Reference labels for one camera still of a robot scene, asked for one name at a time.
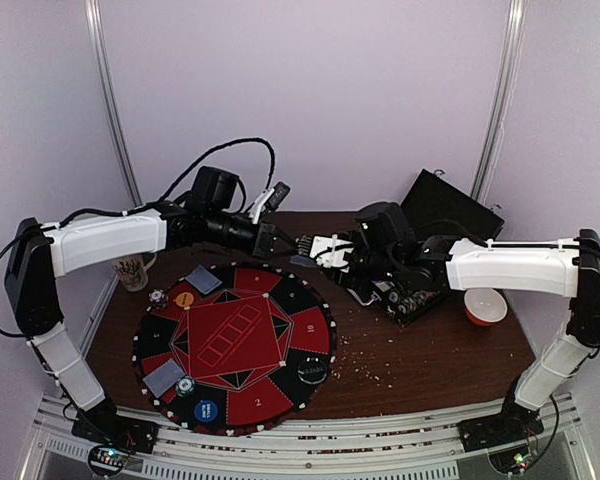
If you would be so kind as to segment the orange big blind button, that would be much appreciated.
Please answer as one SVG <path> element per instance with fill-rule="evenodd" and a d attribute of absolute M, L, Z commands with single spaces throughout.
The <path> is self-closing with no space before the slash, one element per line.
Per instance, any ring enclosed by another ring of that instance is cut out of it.
<path fill-rule="evenodd" d="M 195 296 L 191 292 L 182 292 L 176 296 L 174 302 L 180 308 L 189 308 L 195 302 Z"/>

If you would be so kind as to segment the blue small blind button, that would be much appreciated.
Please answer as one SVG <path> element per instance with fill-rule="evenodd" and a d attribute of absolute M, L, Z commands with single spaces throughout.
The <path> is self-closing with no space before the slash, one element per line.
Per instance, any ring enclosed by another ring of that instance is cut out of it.
<path fill-rule="evenodd" d="M 194 408 L 194 416 L 200 423 L 213 422 L 218 414 L 218 406 L 212 400 L 201 400 Z"/>

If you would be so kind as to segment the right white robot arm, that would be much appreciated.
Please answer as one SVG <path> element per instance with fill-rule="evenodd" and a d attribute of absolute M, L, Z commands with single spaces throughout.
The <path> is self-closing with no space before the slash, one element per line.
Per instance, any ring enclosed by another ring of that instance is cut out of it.
<path fill-rule="evenodd" d="M 439 233 L 418 240 L 401 207 L 370 204 L 354 216 L 346 254 L 352 274 L 391 279 L 416 291 L 511 290 L 569 299 L 569 317 L 514 382 L 513 404 L 493 419 L 499 440 L 515 440 L 585 359 L 600 350 L 600 237 L 583 229 L 553 241 L 483 240 L 460 223 L 432 221 Z"/>

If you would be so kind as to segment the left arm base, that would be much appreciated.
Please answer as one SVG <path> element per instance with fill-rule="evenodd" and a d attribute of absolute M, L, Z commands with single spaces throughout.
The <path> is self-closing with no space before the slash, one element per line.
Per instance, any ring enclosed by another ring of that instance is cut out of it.
<path fill-rule="evenodd" d="M 71 429 L 76 437 L 133 454 L 151 454 L 158 432 L 159 426 L 154 422 L 96 410 L 79 410 Z"/>

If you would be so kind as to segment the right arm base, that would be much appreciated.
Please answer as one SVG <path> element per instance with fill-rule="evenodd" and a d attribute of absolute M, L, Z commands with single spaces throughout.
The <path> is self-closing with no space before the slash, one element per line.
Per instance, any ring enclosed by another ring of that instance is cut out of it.
<path fill-rule="evenodd" d="M 457 428 L 465 452 L 526 440 L 529 434 L 538 435 L 545 430 L 537 414 L 529 416 L 504 412 L 463 420 L 457 424 Z"/>

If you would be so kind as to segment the poker chip stack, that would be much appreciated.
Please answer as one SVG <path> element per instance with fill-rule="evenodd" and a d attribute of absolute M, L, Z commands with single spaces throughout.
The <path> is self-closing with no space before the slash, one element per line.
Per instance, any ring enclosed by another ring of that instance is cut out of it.
<path fill-rule="evenodd" d="M 149 304 L 152 309 L 164 310 L 168 306 L 168 295 L 162 289 L 154 289 L 148 294 Z"/>
<path fill-rule="evenodd" d="M 176 383 L 176 394 L 179 397 L 187 397 L 191 395 L 195 390 L 195 381 L 189 377 L 184 376 Z"/>

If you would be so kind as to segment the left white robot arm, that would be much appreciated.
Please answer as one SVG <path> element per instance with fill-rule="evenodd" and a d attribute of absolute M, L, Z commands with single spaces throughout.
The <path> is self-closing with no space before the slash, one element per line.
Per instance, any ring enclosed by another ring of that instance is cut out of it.
<path fill-rule="evenodd" d="M 164 198 L 128 211 L 93 210 L 57 222 L 30 217 L 17 226 L 6 248 L 4 274 L 16 325 L 49 375 L 87 412 L 84 425 L 101 443 L 117 442 L 124 424 L 106 408 L 105 389 L 79 341 L 89 329 L 88 309 L 113 279 L 110 262 L 196 243 L 269 258 L 283 235 L 265 216 L 279 208 L 291 188 L 279 181 L 248 212 L 239 213 L 229 209 L 239 183 L 235 174 L 203 167 L 193 186 L 175 200 Z"/>

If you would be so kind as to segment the dealt playing card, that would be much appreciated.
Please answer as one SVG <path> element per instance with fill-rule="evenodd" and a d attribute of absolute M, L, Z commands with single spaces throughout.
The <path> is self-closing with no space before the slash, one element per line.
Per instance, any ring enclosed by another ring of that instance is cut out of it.
<path fill-rule="evenodd" d="M 146 375 L 142 381 L 154 397 L 161 397 L 186 376 L 185 371 L 173 359 Z"/>
<path fill-rule="evenodd" d="M 218 288 L 222 281 L 204 266 L 198 265 L 189 273 L 185 280 L 202 295 L 207 295 Z"/>
<path fill-rule="evenodd" d="M 219 278 L 207 271 L 194 272 L 191 283 L 202 295 L 208 295 L 222 285 Z"/>

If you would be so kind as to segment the clear dealer button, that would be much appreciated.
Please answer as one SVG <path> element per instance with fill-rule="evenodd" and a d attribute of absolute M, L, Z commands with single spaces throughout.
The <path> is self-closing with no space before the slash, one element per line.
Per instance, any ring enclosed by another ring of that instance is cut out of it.
<path fill-rule="evenodd" d="M 320 385 L 329 376 L 328 362 L 323 358 L 310 356 L 302 359 L 297 367 L 298 379 L 307 385 Z"/>

